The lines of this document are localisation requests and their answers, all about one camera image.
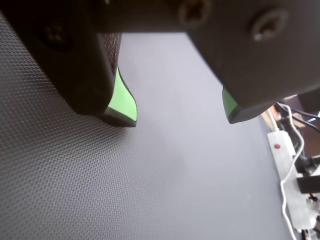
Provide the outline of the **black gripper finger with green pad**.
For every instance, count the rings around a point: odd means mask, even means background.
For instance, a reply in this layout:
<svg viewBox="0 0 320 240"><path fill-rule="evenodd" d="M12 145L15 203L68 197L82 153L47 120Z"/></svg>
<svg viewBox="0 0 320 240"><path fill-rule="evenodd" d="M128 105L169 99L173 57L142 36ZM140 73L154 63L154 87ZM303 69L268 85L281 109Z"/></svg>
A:
<svg viewBox="0 0 320 240"><path fill-rule="evenodd" d="M91 23L89 0L3 0L0 9L30 55L74 112L120 128L137 124L136 101L118 68L121 35Z"/></svg>

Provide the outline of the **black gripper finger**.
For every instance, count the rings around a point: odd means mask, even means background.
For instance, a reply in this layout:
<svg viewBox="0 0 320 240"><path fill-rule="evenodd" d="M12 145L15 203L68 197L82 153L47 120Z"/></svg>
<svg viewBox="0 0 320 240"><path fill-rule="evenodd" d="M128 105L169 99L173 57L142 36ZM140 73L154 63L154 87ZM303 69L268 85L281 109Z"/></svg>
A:
<svg viewBox="0 0 320 240"><path fill-rule="evenodd" d="M184 24L223 85L231 124L320 86L317 0L187 0Z"/></svg>

